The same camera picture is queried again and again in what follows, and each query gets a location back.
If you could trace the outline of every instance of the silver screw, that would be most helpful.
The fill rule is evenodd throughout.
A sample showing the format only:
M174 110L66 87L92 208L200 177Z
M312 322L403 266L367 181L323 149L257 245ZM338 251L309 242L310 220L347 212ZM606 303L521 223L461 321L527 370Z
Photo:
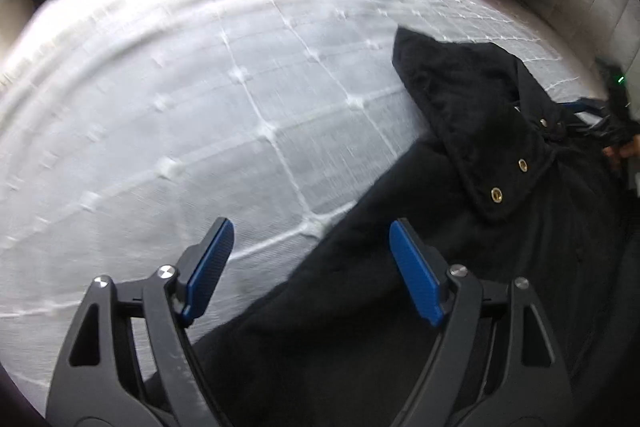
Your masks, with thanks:
M516 283L516 287L520 288L521 290L526 290L529 287L529 281L524 277L516 277L514 283Z
M107 279L107 277L96 277L94 279L94 282L97 282L100 285L100 288L104 288L109 284L109 280Z
M466 277L466 274L469 273L469 270L462 264L454 264L451 268L449 268L449 273L453 277Z
M170 264L165 264L158 268L158 277L160 279L169 279L169 277L173 277L175 273L175 268Z

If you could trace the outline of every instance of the bed cover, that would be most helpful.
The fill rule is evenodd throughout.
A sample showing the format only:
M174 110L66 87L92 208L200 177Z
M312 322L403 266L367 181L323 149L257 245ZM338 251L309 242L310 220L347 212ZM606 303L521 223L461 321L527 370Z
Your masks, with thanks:
M229 217L192 339L286 278L424 130L391 65L399 24L492 41L555 100L602 95L513 0L53 0L34 18L2 68L0 360L37 409L94 276L146 277Z

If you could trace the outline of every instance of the wall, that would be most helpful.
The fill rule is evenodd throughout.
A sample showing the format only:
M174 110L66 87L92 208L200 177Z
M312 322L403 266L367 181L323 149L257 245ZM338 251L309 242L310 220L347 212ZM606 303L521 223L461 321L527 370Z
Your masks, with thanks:
M32 12L30 0L0 0L0 63Z

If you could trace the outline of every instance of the gold grommet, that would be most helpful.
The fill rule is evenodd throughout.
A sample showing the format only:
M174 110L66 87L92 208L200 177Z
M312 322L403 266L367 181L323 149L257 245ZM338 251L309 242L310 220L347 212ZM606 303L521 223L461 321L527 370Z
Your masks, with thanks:
M502 203L502 191L498 187L494 187L491 189L491 199L494 200L494 203Z

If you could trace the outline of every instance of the blue rubber pad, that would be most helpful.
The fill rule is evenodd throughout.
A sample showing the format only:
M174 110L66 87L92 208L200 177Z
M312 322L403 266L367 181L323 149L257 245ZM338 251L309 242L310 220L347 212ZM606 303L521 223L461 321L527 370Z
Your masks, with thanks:
M440 286L417 245L399 221L394 221L389 228L389 245L420 317L427 319L434 327L439 326L445 316L440 302Z
M213 290L233 250L234 239L234 226L231 221L225 219L187 283L186 302L180 314L186 324L202 317L206 311Z

